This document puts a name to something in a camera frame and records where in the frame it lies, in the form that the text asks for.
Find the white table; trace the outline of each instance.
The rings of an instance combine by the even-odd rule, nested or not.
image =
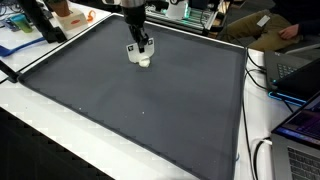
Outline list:
[[[34,58],[43,54],[29,51],[33,50],[25,50],[24,53],[34,55]],[[250,55],[258,64],[262,64],[263,53],[250,50]],[[254,66],[249,62],[248,68]],[[265,84],[262,75],[254,72],[252,74],[258,83]],[[282,102],[267,97],[267,93],[256,87],[249,78],[246,80],[244,93],[249,139],[250,143],[254,144],[256,139],[269,136],[272,128],[290,112]],[[0,106],[117,180],[197,179],[163,158],[19,83],[5,81],[0,84]],[[235,179],[250,180],[252,177],[243,118],[239,130],[238,151],[240,159],[236,163]],[[262,146],[258,162],[260,180],[271,180],[269,146]]]
[[[96,12],[96,17],[94,18],[94,20],[88,23],[89,27],[91,27],[95,23],[99,22],[100,20],[102,20],[103,18],[111,14],[110,12],[107,12],[107,11],[102,11],[99,9],[95,9],[95,8],[91,8],[91,7],[87,7],[87,6],[83,6],[83,5],[79,5],[71,2],[69,2],[69,6],[80,9],[86,17],[88,16],[88,13],[90,10],[94,10]],[[52,18],[50,22],[54,27],[60,26],[60,24],[54,18]],[[66,31],[65,35],[67,39],[71,39],[72,37],[82,32],[83,30],[87,29],[88,26],[81,26],[73,30]],[[42,35],[37,30],[36,27],[33,27],[33,32],[28,34],[22,31],[12,32],[8,28],[0,29],[0,45],[9,49],[18,47],[24,43],[30,42],[40,37],[42,37]],[[47,52],[57,48],[60,45],[61,44],[57,42],[48,44],[46,41],[43,41],[35,45],[29,46],[25,49],[22,49],[11,56],[8,56],[5,58],[0,57],[0,60],[2,60],[14,71],[19,71],[21,68],[27,66],[31,62],[37,60],[39,57],[43,56]],[[7,78],[7,75],[5,75],[3,72],[0,71],[0,81],[2,81],[5,78]]]

